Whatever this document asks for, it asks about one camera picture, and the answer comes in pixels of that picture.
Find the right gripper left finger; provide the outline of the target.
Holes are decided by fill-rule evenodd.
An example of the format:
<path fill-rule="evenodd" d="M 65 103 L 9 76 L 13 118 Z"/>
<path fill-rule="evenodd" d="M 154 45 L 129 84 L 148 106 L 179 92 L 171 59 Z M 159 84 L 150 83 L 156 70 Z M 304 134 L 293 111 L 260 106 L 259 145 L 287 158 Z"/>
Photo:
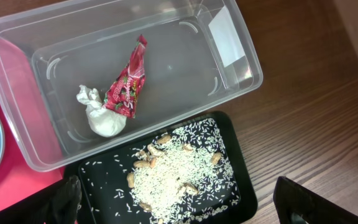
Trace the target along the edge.
<path fill-rule="evenodd" d="M 75 224 L 82 198 L 76 175 L 38 191 L 0 211 L 0 224 Z"/>

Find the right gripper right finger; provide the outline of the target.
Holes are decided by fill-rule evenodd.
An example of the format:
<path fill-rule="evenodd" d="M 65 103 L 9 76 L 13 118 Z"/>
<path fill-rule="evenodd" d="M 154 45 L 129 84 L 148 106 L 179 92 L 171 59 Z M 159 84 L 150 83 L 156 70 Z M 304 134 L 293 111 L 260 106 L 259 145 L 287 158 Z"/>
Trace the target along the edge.
<path fill-rule="evenodd" d="M 281 224 L 358 224 L 358 216 L 287 177 L 277 179 L 273 202 Z"/>

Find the white tissue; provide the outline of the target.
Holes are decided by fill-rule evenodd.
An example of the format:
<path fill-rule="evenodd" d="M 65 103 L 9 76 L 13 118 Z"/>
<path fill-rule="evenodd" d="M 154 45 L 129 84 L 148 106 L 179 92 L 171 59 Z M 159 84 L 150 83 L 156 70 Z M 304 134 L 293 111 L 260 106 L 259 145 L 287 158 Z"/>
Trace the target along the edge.
<path fill-rule="evenodd" d="M 86 106 L 86 116 L 91 130 L 105 138 L 119 134 L 126 126 L 127 117 L 105 108 L 97 89 L 85 85 L 80 85 L 79 88 L 76 99 Z"/>

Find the red snack wrapper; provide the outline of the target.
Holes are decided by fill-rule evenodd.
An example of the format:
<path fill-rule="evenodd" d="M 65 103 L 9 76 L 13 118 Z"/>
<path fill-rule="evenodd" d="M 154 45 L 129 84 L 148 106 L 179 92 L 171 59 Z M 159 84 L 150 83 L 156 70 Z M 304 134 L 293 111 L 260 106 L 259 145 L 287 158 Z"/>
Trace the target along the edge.
<path fill-rule="evenodd" d="M 140 35 L 127 65 L 105 94 L 105 108 L 128 118 L 135 118 L 139 95 L 145 83 L 146 47 L 147 41 Z"/>

